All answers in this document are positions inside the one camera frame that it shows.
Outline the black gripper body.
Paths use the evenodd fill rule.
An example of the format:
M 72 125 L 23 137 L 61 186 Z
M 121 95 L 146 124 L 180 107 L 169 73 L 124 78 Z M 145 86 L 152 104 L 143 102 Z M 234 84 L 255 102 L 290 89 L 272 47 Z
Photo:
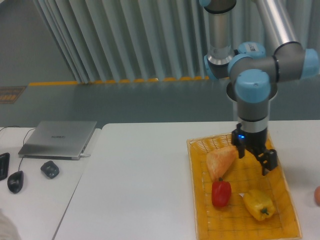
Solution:
M 244 145 L 245 150 L 254 155 L 257 159 L 266 148 L 267 131 L 265 128 L 259 132 L 246 132 L 242 129 L 242 124 L 238 123 L 236 129 L 231 132 L 231 144 L 235 147 Z

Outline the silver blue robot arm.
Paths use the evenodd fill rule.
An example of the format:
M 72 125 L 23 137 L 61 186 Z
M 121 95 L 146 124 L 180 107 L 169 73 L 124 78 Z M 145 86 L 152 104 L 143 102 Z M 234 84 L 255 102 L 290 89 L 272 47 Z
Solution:
M 255 2 L 273 50 L 266 56 L 255 42 L 231 46 L 230 14 L 234 0 L 202 0 L 209 14 L 210 48 L 204 58 L 208 75 L 213 79 L 229 77 L 229 88 L 236 103 L 238 124 L 231 133 L 231 143 L 238 156 L 250 152 L 262 172 L 278 165 L 277 152 L 266 147 L 270 102 L 276 84 L 316 76 L 320 71 L 319 55 L 299 43 L 288 12 L 280 0 Z

